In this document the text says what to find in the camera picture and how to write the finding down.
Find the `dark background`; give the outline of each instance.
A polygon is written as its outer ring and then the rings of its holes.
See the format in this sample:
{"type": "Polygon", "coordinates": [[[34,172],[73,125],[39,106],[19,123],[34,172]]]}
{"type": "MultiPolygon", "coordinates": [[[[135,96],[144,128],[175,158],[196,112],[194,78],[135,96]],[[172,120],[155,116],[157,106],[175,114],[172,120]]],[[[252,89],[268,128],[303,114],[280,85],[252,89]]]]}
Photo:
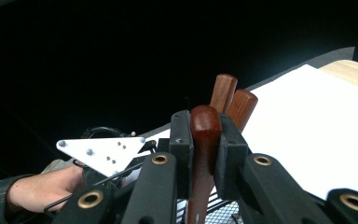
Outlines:
{"type": "Polygon", "coordinates": [[[246,88],[356,44],[358,1],[18,0],[0,7],[0,178],[68,159],[88,127],[146,133],[209,104],[216,76],[246,88]]]}

